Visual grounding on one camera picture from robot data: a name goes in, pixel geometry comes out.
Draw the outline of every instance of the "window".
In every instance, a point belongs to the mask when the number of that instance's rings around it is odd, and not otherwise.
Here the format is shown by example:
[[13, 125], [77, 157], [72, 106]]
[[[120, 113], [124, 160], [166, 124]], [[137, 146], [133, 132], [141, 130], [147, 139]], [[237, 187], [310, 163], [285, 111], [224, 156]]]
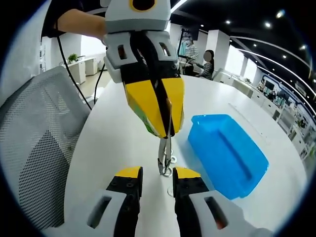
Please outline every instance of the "window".
[[87, 56], [105, 52], [105, 45], [99, 39], [89, 36], [81, 37], [81, 55]]
[[256, 71], [257, 71], [257, 65], [253, 61], [248, 59], [244, 77], [248, 78], [251, 82], [253, 82], [256, 75]]
[[229, 46], [225, 70], [236, 75], [240, 75], [244, 55], [233, 46]]

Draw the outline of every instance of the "mesh chair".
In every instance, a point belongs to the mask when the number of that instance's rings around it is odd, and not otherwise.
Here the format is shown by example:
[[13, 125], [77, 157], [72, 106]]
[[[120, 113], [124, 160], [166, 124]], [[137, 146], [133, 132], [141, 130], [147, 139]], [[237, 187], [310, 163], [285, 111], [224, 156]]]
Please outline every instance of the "mesh chair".
[[32, 78], [0, 108], [1, 166], [40, 230], [64, 223], [69, 165], [89, 112], [63, 67]]

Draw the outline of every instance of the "yellow robot part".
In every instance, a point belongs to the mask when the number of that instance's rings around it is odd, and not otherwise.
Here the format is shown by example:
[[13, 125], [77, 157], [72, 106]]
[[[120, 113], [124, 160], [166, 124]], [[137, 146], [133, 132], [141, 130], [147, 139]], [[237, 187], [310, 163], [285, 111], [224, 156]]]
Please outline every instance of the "yellow robot part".
[[[172, 104], [172, 122], [174, 132], [177, 133], [183, 121], [184, 82], [182, 78], [167, 78], [162, 79], [162, 83]], [[164, 128], [151, 81], [125, 84], [125, 93], [128, 105], [143, 121], [149, 132], [159, 138], [166, 137], [167, 128]]]
[[182, 167], [175, 167], [177, 170], [178, 178], [179, 179], [191, 179], [191, 178], [200, 178], [201, 175], [191, 169], [182, 168]]
[[184, 82], [182, 78], [162, 79], [163, 86], [172, 104], [172, 122], [174, 133], [181, 129], [183, 115]]
[[126, 168], [115, 174], [116, 177], [137, 178], [140, 166]]
[[154, 127], [153, 132], [162, 138], [166, 132], [162, 123], [162, 118], [158, 106], [156, 94], [150, 80], [125, 84], [125, 93], [128, 105], [135, 114], [148, 126]]

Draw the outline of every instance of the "blue container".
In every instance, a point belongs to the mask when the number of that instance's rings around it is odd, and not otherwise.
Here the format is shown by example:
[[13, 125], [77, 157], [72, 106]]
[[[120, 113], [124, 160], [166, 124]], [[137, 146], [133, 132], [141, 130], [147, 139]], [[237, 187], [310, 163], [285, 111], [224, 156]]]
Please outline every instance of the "blue container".
[[229, 115], [192, 117], [189, 142], [214, 188], [232, 200], [244, 198], [257, 186], [269, 162]]

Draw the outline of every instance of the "floor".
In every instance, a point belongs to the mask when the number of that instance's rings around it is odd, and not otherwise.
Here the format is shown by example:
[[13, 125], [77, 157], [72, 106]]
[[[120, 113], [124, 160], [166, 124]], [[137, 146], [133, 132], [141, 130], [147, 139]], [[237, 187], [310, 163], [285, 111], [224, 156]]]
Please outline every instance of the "floor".
[[[93, 76], [86, 76], [86, 81], [80, 85], [80, 90], [84, 94], [85, 97], [91, 96], [94, 93], [95, 85], [97, 83], [97, 80], [99, 78], [101, 72], [98, 72], [97, 74]], [[108, 71], [103, 71], [101, 75], [101, 79], [98, 83], [99, 87], [106, 87], [109, 81], [111, 80], [111, 76]]]

